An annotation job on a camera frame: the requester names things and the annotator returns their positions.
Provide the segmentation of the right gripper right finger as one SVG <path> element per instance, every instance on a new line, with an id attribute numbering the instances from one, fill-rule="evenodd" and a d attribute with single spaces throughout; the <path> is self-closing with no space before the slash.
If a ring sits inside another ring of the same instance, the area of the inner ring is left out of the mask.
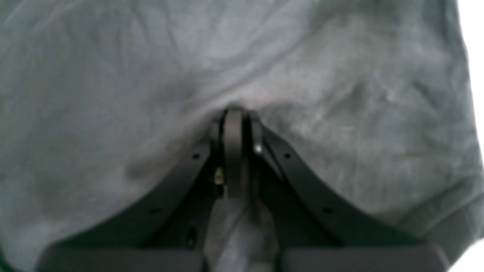
<path id="1" fill-rule="evenodd" d="M 248 114 L 259 196 L 279 244 L 277 272 L 446 272 L 442 250 L 374 219 L 330 189 L 298 153 Z"/>

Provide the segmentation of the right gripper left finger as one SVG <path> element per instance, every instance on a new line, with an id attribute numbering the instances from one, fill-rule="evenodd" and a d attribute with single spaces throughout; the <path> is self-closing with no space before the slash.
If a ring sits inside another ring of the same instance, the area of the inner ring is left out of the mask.
<path id="1" fill-rule="evenodd" d="M 38 272 L 206 272 L 213 205 L 241 195 L 244 110 L 217 115 L 154 189 L 86 231 L 49 246 Z"/>

